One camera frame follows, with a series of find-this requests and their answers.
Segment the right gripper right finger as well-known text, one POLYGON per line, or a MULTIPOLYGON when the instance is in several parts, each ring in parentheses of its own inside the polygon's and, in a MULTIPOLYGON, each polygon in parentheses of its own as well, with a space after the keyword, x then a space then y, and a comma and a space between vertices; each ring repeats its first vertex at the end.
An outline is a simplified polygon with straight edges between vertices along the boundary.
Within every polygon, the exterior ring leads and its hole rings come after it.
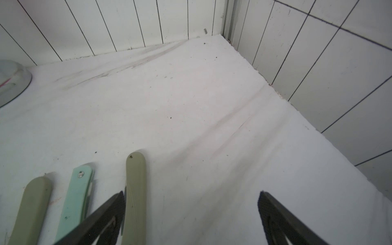
POLYGON ((260 192, 258 211, 269 245, 326 244, 268 192, 260 192))

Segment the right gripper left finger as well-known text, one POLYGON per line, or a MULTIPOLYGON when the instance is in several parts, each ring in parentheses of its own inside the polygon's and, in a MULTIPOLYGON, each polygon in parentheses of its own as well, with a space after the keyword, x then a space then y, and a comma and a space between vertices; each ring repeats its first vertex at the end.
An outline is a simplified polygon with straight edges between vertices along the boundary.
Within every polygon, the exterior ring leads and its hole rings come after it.
POLYGON ((57 245, 115 245, 125 215, 123 192, 113 195, 57 245))

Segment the large olive knife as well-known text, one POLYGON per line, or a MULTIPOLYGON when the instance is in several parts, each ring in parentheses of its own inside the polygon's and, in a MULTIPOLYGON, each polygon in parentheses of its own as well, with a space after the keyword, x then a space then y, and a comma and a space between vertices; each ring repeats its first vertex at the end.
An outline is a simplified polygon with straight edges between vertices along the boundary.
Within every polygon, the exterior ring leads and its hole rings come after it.
POLYGON ((146 244, 147 163, 141 152, 131 153, 126 160, 126 210, 123 245, 146 244))

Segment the olive green folding fruit knife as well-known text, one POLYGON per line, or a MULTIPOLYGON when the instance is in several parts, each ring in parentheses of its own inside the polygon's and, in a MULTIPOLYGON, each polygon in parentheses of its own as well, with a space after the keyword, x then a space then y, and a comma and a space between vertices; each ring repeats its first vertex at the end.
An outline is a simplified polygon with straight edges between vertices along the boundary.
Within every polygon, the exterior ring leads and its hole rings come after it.
POLYGON ((8 244, 38 243, 52 189, 52 182, 47 177, 37 177, 27 184, 8 244))

